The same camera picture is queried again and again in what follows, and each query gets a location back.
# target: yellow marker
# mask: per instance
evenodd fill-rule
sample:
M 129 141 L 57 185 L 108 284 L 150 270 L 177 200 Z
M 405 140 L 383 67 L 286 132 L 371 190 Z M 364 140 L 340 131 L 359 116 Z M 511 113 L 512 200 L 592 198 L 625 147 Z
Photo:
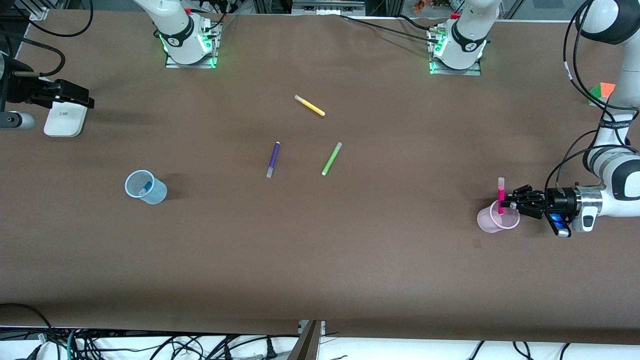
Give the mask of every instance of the yellow marker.
M 315 111 L 316 114 L 320 115 L 320 116 L 324 116 L 324 111 L 320 110 L 319 108 L 317 108 L 317 106 L 313 105 L 311 102 L 308 102 L 306 100 L 304 100 L 303 98 L 301 98 L 300 96 L 296 95 L 296 100 L 298 100 L 299 102 L 302 103 L 302 105 L 310 108 L 311 110 Z

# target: blue plastic cup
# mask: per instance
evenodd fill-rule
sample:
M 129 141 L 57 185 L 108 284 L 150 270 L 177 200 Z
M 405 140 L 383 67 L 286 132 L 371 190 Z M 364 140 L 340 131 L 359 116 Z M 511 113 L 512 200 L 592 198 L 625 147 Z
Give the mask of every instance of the blue plastic cup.
M 147 204 L 159 204 L 166 197 L 166 185 L 147 170 L 136 170 L 124 182 L 128 196 Z

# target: marker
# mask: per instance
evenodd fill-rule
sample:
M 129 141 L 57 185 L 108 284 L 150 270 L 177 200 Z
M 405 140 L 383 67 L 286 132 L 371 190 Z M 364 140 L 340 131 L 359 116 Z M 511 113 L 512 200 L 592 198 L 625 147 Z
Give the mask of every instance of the marker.
M 329 161 L 326 162 L 326 165 L 324 166 L 324 169 L 322 170 L 322 176 L 325 176 L 329 172 L 329 168 L 331 167 L 331 164 L 333 164 L 333 161 L 335 160 L 335 157 L 338 156 L 338 152 L 340 151 L 341 147 L 342 147 L 342 143 L 341 142 L 339 142 L 338 145 L 335 146 L 335 149 L 333 150 L 333 154 L 331 154 L 331 157 L 329 158 Z
M 271 161 L 269 161 L 269 170 L 267 170 L 267 179 L 271 179 L 273 174 L 273 167 L 276 166 L 276 159 L 278 158 L 278 152 L 280 151 L 280 142 L 276 142 L 271 152 Z
M 498 214 L 504 214 L 504 208 L 502 202 L 504 201 L 504 178 L 498 178 Z
M 304 100 L 303 98 L 301 98 L 300 96 L 295 96 L 294 97 L 296 100 L 298 100 L 300 103 L 302 103 L 302 105 L 310 108 L 311 110 L 315 111 L 316 114 L 320 115 L 320 116 L 324 116 L 324 111 L 320 110 L 316 105 L 313 105 L 311 102 L 308 102 L 306 100 Z
M 144 185 L 144 187 L 142 188 L 142 190 L 140 190 L 140 192 L 138 193 L 138 196 L 143 196 L 147 193 L 147 191 L 149 191 L 149 189 L 151 189 L 151 181 L 147 181 L 147 183 Z

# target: pink plastic cup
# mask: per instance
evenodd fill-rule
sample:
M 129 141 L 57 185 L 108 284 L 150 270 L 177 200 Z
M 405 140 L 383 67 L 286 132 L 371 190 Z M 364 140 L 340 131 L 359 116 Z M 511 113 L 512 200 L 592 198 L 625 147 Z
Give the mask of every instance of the pink plastic cup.
M 498 200 L 494 201 L 478 213 L 478 225 L 487 233 L 497 233 L 502 230 L 513 229 L 520 223 L 520 213 L 516 209 L 504 208 L 504 214 L 498 214 Z

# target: purple marker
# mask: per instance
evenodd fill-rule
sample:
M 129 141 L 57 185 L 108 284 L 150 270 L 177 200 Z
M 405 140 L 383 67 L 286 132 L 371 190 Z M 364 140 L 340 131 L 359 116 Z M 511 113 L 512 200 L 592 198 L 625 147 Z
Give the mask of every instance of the purple marker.
M 269 170 L 267 170 L 267 179 L 271 179 L 271 175 L 273 174 L 273 167 L 276 166 L 278 151 L 280 151 L 280 142 L 276 142 L 276 144 L 273 146 L 273 152 L 271 153 L 271 161 L 269 161 Z

